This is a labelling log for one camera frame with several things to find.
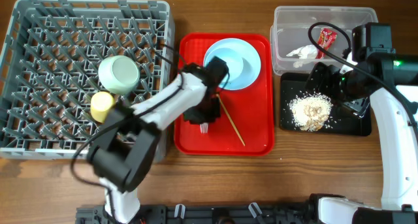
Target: wooden table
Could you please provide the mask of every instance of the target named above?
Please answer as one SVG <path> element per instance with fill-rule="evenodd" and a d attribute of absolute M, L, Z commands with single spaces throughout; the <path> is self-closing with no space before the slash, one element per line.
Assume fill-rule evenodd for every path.
<path fill-rule="evenodd" d="M 0 0 L 0 39 L 13 4 Z M 372 7 L 392 25 L 398 53 L 418 54 L 416 0 L 165 0 L 176 23 L 176 44 L 194 32 L 259 33 L 269 37 L 280 5 Z M 279 92 L 274 77 L 274 91 Z M 278 110 L 275 96 L 275 109 Z M 380 205 L 383 173 L 378 129 L 368 137 L 282 131 L 264 157 L 188 156 L 171 147 L 141 183 L 142 204 L 247 204 L 301 201 L 310 193 L 336 193 Z M 94 178 L 91 168 L 78 171 Z M 74 223 L 77 207 L 104 202 L 104 191 L 73 180 L 68 161 L 0 159 L 1 223 Z"/>

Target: white cup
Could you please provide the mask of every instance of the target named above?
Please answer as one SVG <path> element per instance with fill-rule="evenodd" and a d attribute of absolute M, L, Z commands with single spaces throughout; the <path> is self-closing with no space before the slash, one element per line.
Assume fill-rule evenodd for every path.
<path fill-rule="evenodd" d="M 109 92 L 125 95 L 138 85 L 139 70 L 129 57 L 108 57 L 99 65 L 99 80 Z"/>

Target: yellow cup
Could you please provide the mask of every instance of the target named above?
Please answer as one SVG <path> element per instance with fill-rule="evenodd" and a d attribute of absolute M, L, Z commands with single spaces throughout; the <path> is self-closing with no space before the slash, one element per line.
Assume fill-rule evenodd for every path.
<path fill-rule="evenodd" d="M 113 96 L 104 91 L 95 93 L 90 102 L 90 113 L 93 119 L 103 123 L 109 113 L 109 110 L 115 104 Z"/>

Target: red tray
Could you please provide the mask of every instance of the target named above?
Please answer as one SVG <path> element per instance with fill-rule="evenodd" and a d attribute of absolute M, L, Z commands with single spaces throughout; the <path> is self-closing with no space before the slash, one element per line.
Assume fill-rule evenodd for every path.
<path fill-rule="evenodd" d="M 207 134 L 199 125 L 191 125 L 180 116 L 175 123 L 174 143 L 186 154 L 193 155 L 266 155 L 274 145 L 272 61 L 270 43 L 261 35 L 191 33 L 180 43 L 180 54 L 188 63 L 203 65 L 203 57 L 213 43 L 238 38 L 250 43 L 261 58 L 260 75 L 252 85 L 236 91 L 222 90 L 221 99 L 239 130 L 243 146 L 221 108 L 221 117 L 210 123 Z"/>

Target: gray dish rack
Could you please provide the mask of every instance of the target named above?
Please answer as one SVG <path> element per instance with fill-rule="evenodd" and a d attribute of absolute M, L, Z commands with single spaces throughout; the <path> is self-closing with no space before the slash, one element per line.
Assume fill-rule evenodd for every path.
<path fill-rule="evenodd" d="M 118 100 L 140 103 L 169 82 L 170 64 L 155 55 L 173 60 L 163 44 L 174 44 L 165 1 L 18 0 L 0 55 L 0 156 L 71 158 L 99 130 L 89 101 L 106 91 L 100 62 L 116 55 L 136 61 L 140 82 Z M 164 132 L 154 161 L 166 150 Z"/>

